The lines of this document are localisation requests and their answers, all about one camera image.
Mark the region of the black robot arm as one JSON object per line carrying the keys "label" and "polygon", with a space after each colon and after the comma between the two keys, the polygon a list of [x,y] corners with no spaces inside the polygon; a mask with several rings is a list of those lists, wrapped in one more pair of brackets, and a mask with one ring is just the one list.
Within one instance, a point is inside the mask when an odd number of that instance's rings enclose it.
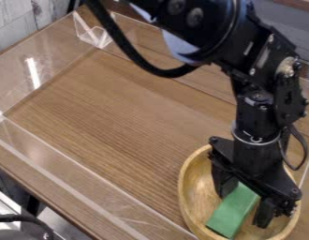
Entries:
{"label": "black robot arm", "polygon": [[212,173],[216,193],[226,197],[238,185],[260,196],[254,223],[292,216],[302,192],[289,171],[296,122],[309,99],[300,84],[301,63],[289,38],[262,21],[250,0],[128,0],[132,8],[164,34],[176,68],[156,67],[140,54],[101,0],[85,0],[120,50],[153,75],[178,78],[205,65],[229,76],[237,100],[233,137],[213,137]]}

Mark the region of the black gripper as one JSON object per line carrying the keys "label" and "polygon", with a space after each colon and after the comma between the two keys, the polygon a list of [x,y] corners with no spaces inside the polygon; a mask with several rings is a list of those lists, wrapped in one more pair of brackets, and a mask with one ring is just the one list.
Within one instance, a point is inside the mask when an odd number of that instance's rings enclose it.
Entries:
{"label": "black gripper", "polygon": [[304,137],[294,127],[285,127],[269,138],[260,136],[257,142],[254,136],[245,137],[236,130],[233,135],[232,140],[217,136],[209,139],[216,193],[224,199],[240,183],[253,190],[261,198],[253,224],[266,229],[276,217],[290,217],[298,207],[302,192],[284,165],[293,171],[302,167],[304,162],[292,164],[286,150],[290,137],[301,143]]}

